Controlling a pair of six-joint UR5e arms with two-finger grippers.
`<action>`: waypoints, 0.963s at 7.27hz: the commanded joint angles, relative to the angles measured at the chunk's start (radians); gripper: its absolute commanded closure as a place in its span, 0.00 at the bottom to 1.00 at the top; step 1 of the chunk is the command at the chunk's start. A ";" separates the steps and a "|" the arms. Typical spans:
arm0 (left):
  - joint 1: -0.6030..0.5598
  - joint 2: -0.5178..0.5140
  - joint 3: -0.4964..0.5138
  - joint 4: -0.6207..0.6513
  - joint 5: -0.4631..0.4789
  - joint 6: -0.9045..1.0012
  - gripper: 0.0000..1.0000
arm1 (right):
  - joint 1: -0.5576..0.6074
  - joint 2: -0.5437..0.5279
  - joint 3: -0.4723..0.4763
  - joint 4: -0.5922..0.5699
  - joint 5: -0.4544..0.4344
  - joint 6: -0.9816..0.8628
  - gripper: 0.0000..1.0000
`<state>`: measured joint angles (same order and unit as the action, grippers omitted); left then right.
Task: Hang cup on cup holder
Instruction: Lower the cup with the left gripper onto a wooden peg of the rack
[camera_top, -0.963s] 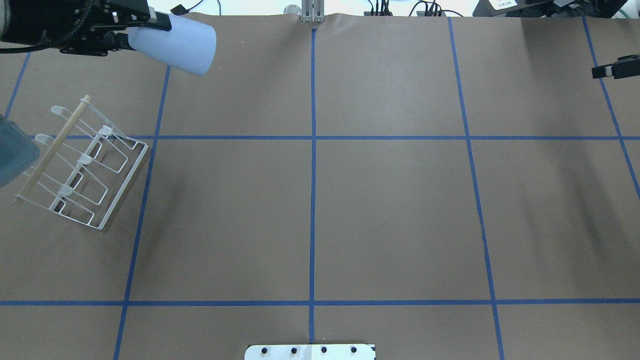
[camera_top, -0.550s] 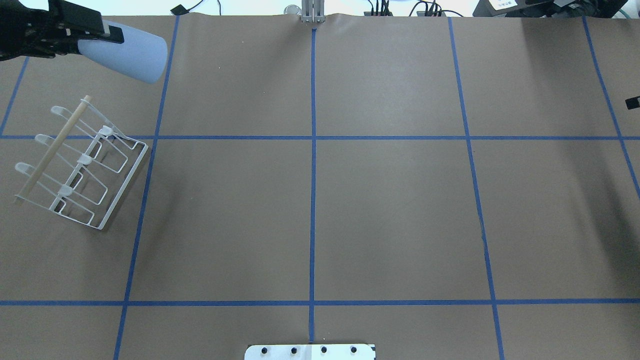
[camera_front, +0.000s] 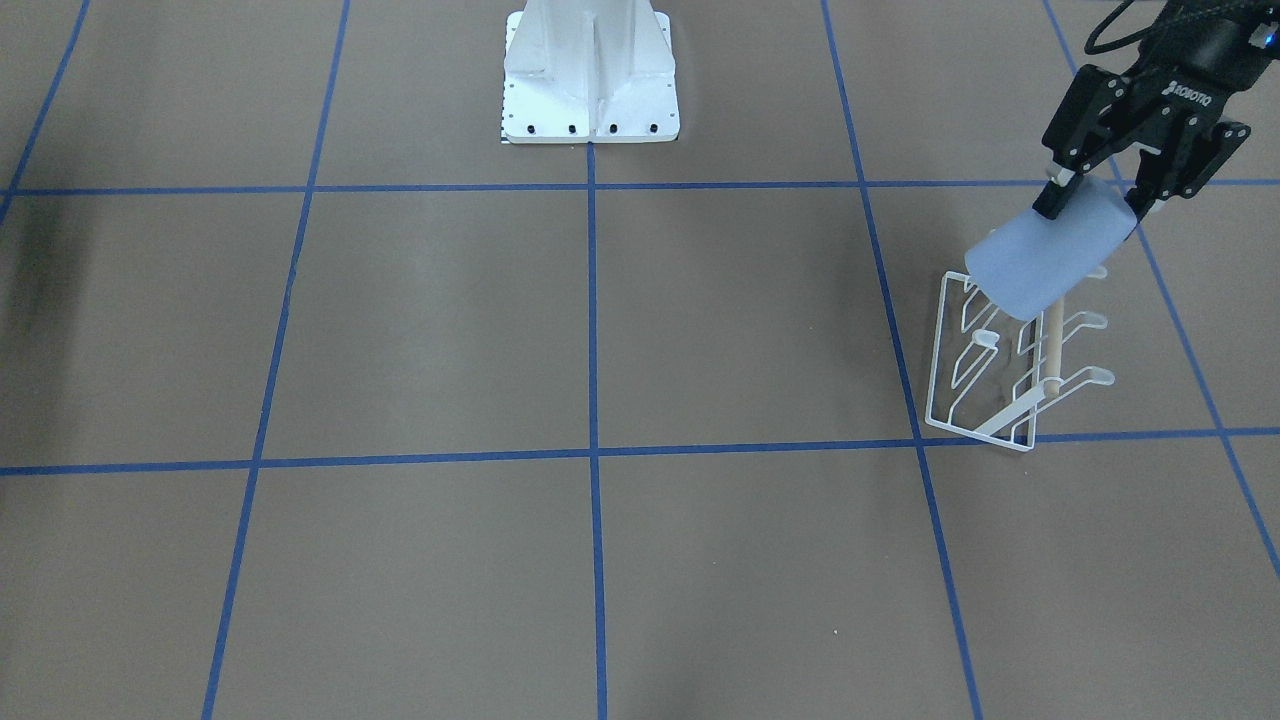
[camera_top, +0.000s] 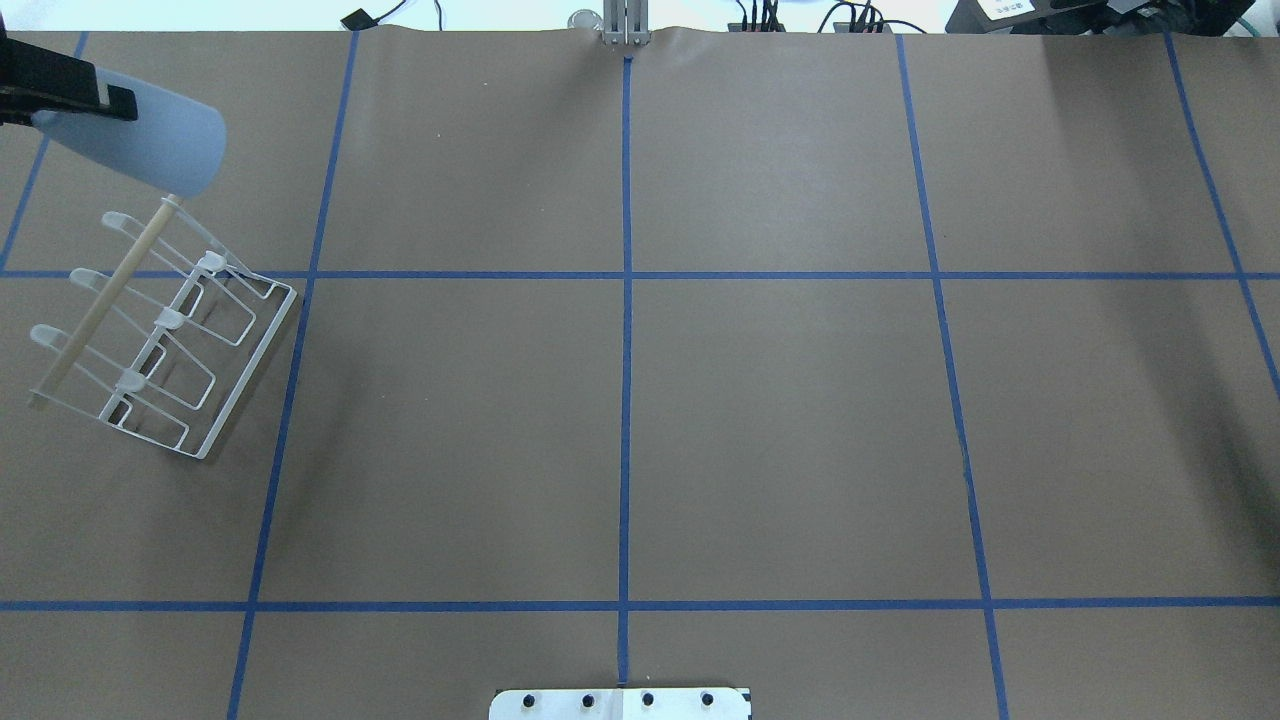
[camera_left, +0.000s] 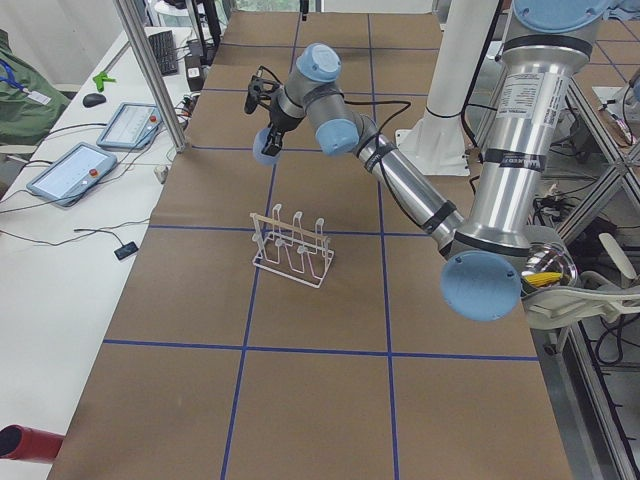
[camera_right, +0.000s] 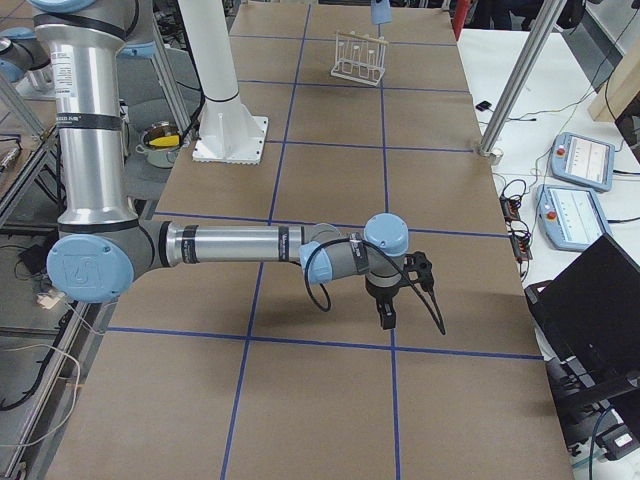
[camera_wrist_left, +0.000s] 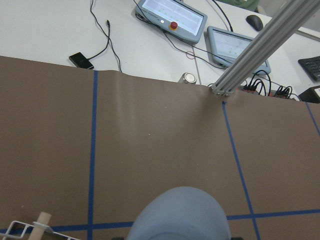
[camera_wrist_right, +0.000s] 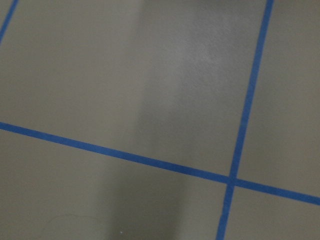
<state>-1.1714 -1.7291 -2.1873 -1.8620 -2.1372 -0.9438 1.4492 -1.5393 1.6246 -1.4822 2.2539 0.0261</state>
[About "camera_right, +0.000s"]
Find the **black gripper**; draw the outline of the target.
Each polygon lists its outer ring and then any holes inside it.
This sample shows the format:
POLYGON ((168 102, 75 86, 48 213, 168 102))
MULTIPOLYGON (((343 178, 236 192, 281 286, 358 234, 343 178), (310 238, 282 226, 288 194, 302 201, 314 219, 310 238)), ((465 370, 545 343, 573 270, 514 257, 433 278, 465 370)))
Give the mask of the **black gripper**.
POLYGON ((396 327, 397 314, 393 299, 405 285, 406 282, 400 274, 390 277, 381 277, 374 273, 365 275, 365 288, 376 302, 376 309, 383 330, 392 330, 396 327))

